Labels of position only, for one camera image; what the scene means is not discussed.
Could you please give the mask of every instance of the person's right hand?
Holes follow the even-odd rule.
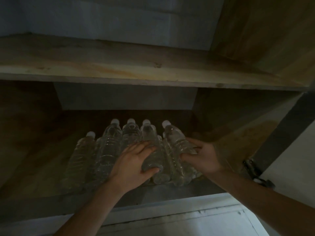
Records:
[[[211,143],[205,143],[193,138],[186,139],[197,146],[194,148],[197,151],[197,155],[183,153],[180,156],[182,161],[188,162],[204,175],[209,175],[224,169],[218,161],[215,148]]]

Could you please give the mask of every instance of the person's left arm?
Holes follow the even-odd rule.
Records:
[[[128,146],[117,159],[109,179],[100,186],[91,201],[75,213],[54,236],[94,236],[108,213],[129,190],[132,190],[158,172],[152,168],[143,172],[142,163],[155,147],[149,142],[140,142]]]

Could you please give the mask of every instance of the forearm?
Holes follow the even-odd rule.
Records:
[[[97,190],[91,201],[73,215],[54,235],[96,235],[106,216],[123,194],[114,182],[105,183]]]
[[[281,235],[315,234],[315,209],[229,170],[208,174],[207,177]]]

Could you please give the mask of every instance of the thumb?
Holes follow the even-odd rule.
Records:
[[[180,155],[180,158],[182,161],[188,162],[189,164],[193,164],[195,162],[196,155],[188,154],[188,153],[182,153]]]
[[[159,168],[157,167],[154,167],[154,168],[151,168],[145,172],[143,172],[143,177],[147,180],[149,178],[151,178],[154,174],[158,173],[159,172]]]

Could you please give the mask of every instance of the hand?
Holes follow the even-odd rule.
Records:
[[[150,142],[138,142],[129,145],[117,159],[109,181],[114,182],[123,194],[140,186],[155,173],[159,168],[152,168],[145,172],[142,171],[142,163],[152,152],[155,146],[148,147]]]
[[[186,139],[197,146],[194,148],[197,155],[183,153],[180,156],[182,161],[188,162],[206,176],[224,169],[219,163],[215,148],[211,143],[205,143],[193,138]]]

